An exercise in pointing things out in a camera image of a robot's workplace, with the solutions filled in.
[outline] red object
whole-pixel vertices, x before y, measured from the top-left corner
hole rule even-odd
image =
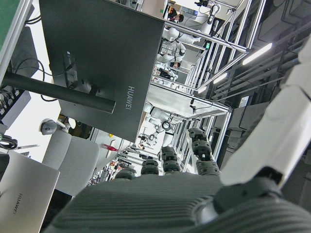
[[[103,145],[104,149],[111,150],[111,151],[119,151],[118,149],[116,149],[110,145],[107,145],[107,144],[102,144],[102,145]]]

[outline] monitor back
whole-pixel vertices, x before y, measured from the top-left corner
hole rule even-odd
[[[108,0],[40,0],[54,83],[116,101],[113,114],[60,100],[80,122],[135,141],[164,21]]]

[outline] cable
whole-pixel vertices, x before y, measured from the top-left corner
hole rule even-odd
[[[214,106],[213,103],[210,103],[210,106],[209,107],[203,107],[203,108],[210,108],[211,106]]]
[[[43,73],[42,81],[44,82],[44,81],[45,81],[45,74],[46,74],[46,72],[45,72],[45,70],[44,70],[44,66],[43,66],[42,62],[41,62],[40,60],[36,59],[36,58],[27,58],[27,59],[21,61],[21,62],[19,63],[19,65],[17,66],[17,68],[15,69],[15,73],[17,73],[17,71],[19,70],[19,67],[21,66],[21,64],[23,64],[24,62],[26,62],[26,61],[28,61],[28,60],[35,60],[35,61],[37,61],[37,62],[41,65],[42,73]],[[40,97],[41,97],[41,99],[42,99],[43,101],[45,101],[45,102],[53,102],[53,101],[56,101],[56,100],[57,100],[57,99],[47,100],[47,99],[45,99],[45,98],[43,97],[43,95],[40,95]]]
[[[32,22],[32,21],[36,21],[36,20],[38,20],[38,19],[40,19],[40,18],[41,18],[41,15],[39,15],[39,16],[36,17],[36,18],[32,18],[32,19],[26,20],[25,23]]]
[[[17,147],[17,140],[13,139],[10,136],[7,135],[1,135],[0,134],[0,148],[6,149],[6,150],[13,150]]]
[[[200,11],[201,7],[202,7],[202,5],[199,7],[199,12],[200,12],[201,14],[206,14],[206,13],[210,12],[210,10],[208,10],[208,11],[206,11],[206,12],[201,12],[201,11]]]
[[[37,21],[25,22],[25,24],[35,24],[35,23],[40,22],[40,21],[41,21],[41,18],[38,19]]]
[[[185,27],[187,27],[186,26],[186,23],[187,23],[187,21],[190,19],[190,18],[193,18],[193,17],[204,17],[204,18],[209,18],[209,16],[191,16],[191,17],[189,17],[189,18],[187,18],[187,20],[185,21],[185,23],[184,23],[184,26]]]
[[[15,70],[15,73],[17,73],[17,70],[20,70],[20,69],[33,68],[33,69],[36,69],[36,70],[40,70],[41,72],[44,72],[46,75],[49,75],[49,76],[52,76],[52,77],[57,77],[57,76],[61,76],[61,75],[65,74],[68,70],[70,70],[70,69],[72,68],[72,64],[70,64],[62,73],[60,73],[60,74],[55,74],[55,75],[49,74],[49,73],[45,72],[45,71],[44,71],[44,67],[42,67],[42,69],[39,69],[39,68],[37,68],[37,67],[22,67],[22,68],[19,68],[19,67],[21,66],[21,64],[23,64],[24,62],[26,62],[26,61],[28,61],[28,60],[35,60],[35,61],[37,61],[38,63],[41,63],[38,59],[33,58],[33,57],[30,57],[30,58],[27,58],[27,59],[21,61],[21,62],[19,63],[19,65],[17,66],[17,68],[12,68],[12,70]]]

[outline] fluorescent light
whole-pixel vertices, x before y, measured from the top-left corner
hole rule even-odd
[[[206,90],[206,86],[200,88],[200,89],[198,90],[198,93],[200,94],[200,93],[204,92],[205,90]]]
[[[263,47],[262,49],[258,50],[257,52],[255,52],[254,54],[250,55],[248,58],[246,58],[242,64],[246,65],[247,63],[250,63],[251,61],[253,61],[254,59],[256,59],[257,57],[259,57],[260,55],[262,55],[263,53],[265,53],[266,51],[268,51],[270,48],[272,47],[272,43],[266,45],[265,47]]]
[[[222,75],[219,76],[217,79],[215,79],[213,83],[215,84],[215,83],[218,83],[219,81],[223,80],[225,77],[227,77],[227,74],[228,74],[228,73],[222,74]]]

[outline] laptop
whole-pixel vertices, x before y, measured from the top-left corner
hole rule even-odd
[[[15,151],[9,156],[0,182],[0,231],[39,232],[60,172]]]

